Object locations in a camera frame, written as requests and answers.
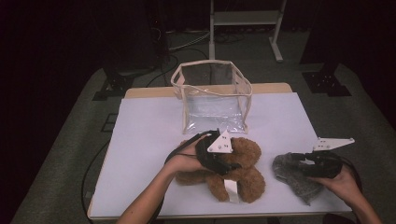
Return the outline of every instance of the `white shelf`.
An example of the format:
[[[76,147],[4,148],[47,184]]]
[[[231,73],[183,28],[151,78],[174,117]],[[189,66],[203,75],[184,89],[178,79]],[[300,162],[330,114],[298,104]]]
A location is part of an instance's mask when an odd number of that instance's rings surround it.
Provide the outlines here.
[[[276,24],[278,10],[215,12],[214,25]]]

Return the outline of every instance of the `dark background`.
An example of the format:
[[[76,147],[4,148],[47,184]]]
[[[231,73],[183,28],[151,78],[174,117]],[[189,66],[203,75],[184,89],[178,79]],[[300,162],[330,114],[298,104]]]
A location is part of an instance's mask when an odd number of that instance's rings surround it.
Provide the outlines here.
[[[165,40],[158,41],[151,27],[208,29],[209,1],[166,0],[163,14],[157,4],[0,1],[1,90],[6,96],[1,116],[1,223],[14,216],[95,71],[108,61],[132,68],[157,66],[166,55]],[[216,8],[273,9],[278,4],[217,0]],[[312,29],[302,63],[324,62],[334,55],[358,74],[393,127],[394,14],[393,1],[289,0],[282,23],[283,30]]]

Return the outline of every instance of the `gray carpet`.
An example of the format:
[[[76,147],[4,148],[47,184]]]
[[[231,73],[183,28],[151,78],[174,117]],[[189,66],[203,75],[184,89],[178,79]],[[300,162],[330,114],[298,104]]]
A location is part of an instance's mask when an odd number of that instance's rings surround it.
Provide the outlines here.
[[[336,149],[357,166],[363,183],[364,194],[372,203],[384,223],[396,220],[396,134],[381,112],[362,88],[358,77],[340,65],[335,75],[349,89],[352,96],[328,97],[313,94],[306,85],[302,72],[316,71],[321,64],[299,65],[309,33],[281,32],[278,39],[283,63],[275,61],[268,43],[270,33],[236,35],[243,40],[232,44],[217,44],[217,59],[232,61],[252,83],[287,82],[297,92],[318,136],[349,138],[356,143]],[[197,35],[170,34],[170,46],[180,46]],[[173,53],[179,63],[203,60],[208,55],[207,42]],[[164,66],[172,68],[175,58]],[[160,74],[138,77],[134,87],[145,87]],[[172,75],[169,72],[167,81]],[[90,162],[83,188],[84,204],[88,207],[94,191],[104,156],[106,142],[111,133],[102,129],[109,114],[117,113],[120,97],[106,101],[93,101],[106,80],[102,69],[92,75],[79,96],[72,112],[56,139],[34,184],[21,204],[12,223],[89,223],[84,215],[80,199],[81,182]],[[157,78],[150,87],[164,86],[163,78]],[[265,218],[167,220],[166,223],[267,223]],[[281,223],[321,223],[321,216],[282,217]],[[94,221],[115,223],[115,220]]]

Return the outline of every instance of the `clear plastic bag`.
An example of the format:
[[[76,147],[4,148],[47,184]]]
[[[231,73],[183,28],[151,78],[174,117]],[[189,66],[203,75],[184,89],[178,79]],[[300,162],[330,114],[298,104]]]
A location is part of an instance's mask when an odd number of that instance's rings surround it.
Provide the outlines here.
[[[247,133],[251,84],[231,62],[182,63],[172,75],[175,95],[183,101],[183,133],[228,130]]]

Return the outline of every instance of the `brown teddy bear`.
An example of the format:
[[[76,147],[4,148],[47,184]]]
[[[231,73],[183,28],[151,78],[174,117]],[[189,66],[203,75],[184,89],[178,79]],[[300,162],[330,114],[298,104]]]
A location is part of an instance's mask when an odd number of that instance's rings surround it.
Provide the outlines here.
[[[239,137],[231,139],[233,152],[219,157],[226,163],[238,163],[241,167],[231,170],[227,175],[218,175],[211,171],[179,172],[176,181],[180,185],[194,185],[206,182],[212,194],[221,202],[229,200],[224,187],[224,179],[237,182],[238,194],[242,201],[253,203],[264,193],[265,181],[262,174],[254,167],[262,151],[253,141]]]

